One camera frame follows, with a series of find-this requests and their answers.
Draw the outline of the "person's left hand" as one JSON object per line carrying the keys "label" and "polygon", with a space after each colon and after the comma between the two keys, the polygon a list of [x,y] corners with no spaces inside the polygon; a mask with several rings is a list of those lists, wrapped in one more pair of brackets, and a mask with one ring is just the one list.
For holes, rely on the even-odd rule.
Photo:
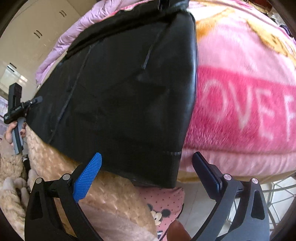
{"label": "person's left hand", "polygon": [[[17,121],[10,123],[6,129],[4,138],[6,141],[13,146],[13,130],[17,127]],[[26,123],[23,123],[22,129],[20,130],[20,136],[22,138],[26,137]]]}

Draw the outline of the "person's right hand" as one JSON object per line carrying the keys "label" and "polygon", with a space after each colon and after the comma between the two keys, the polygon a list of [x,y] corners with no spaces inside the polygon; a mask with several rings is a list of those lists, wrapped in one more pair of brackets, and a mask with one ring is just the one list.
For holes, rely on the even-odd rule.
{"label": "person's right hand", "polygon": [[176,219],[173,221],[166,233],[167,241],[190,241],[191,237],[184,226]]}

